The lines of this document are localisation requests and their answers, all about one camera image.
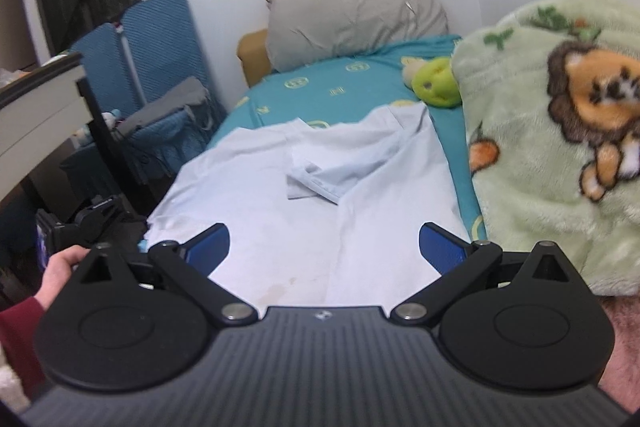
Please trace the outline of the red sleeve left forearm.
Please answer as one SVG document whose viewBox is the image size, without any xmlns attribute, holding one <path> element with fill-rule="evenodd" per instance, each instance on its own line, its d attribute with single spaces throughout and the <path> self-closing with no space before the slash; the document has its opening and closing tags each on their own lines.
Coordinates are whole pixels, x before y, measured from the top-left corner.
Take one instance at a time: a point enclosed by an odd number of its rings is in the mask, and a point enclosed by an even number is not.
<svg viewBox="0 0 640 427">
<path fill-rule="evenodd" d="M 1 312 L 1 347 L 28 399 L 32 399 L 44 382 L 34 348 L 35 332 L 43 313 L 35 297 Z"/>
</svg>

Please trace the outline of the person's left hand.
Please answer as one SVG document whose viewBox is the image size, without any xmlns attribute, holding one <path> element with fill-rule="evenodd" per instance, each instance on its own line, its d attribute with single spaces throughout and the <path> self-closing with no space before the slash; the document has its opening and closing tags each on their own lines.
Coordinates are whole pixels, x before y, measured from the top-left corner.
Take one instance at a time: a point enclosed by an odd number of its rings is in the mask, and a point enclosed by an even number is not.
<svg viewBox="0 0 640 427">
<path fill-rule="evenodd" d="M 35 299 L 43 310 L 50 308 L 72 276 L 76 265 L 79 265 L 88 254 L 88 248 L 74 245 L 49 258 L 47 268 L 43 272 L 40 288 L 35 295 Z"/>
</svg>

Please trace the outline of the person's right hand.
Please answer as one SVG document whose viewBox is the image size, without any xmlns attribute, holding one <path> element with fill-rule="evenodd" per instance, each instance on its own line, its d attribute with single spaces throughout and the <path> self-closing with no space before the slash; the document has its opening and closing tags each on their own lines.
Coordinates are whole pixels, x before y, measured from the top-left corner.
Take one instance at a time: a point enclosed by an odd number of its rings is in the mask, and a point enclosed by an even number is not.
<svg viewBox="0 0 640 427">
<path fill-rule="evenodd" d="M 615 332 L 614 350 L 600 379 L 600 388 L 629 413 L 639 408 L 639 297 L 600 297 Z"/>
</svg>

